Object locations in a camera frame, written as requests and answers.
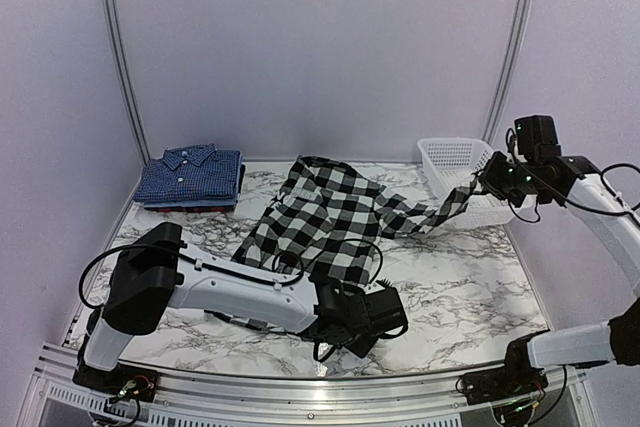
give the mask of white marble surface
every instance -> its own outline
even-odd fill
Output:
[[[184,238],[230,257],[284,182],[291,163],[248,163],[233,213],[161,214],[134,205],[114,245],[134,241],[162,221],[184,227]],[[418,166],[352,164],[365,177],[429,202]],[[359,376],[433,371],[499,360],[507,343],[546,328],[529,282],[501,227],[440,228],[404,240],[381,240],[382,278],[398,288],[409,318],[403,337],[379,341],[365,359],[343,351],[324,364],[312,345],[293,337],[249,331],[202,311],[168,309],[151,335],[135,338],[122,358],[186,370],[267,376]],[[103,264],[90,300],[101,302],[115,256]],[[89,311],[73,326],[79,348]]]

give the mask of blue folded shirt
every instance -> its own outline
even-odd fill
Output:
[[[136,202],[237,200],[242,154],[237,150],[216,150],[215,145],[194,145],[166,150],[142,171]]]

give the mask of white plastic basket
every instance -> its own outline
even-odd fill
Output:
[[[493,149],[486,142],[476,139],[440,138],[421,139],[418,148],[422,153],[422,168],[432,193],[443,202],[451,190],[460,182],[484,167],[493,155]],[[533,207],[533,197],[527,196],[521,211]],[[501,202],[492,195],[471,197],[467,211],[445,225],[456,229],[472,229],[487,225],[508,223],[514,215],[507,202]]]

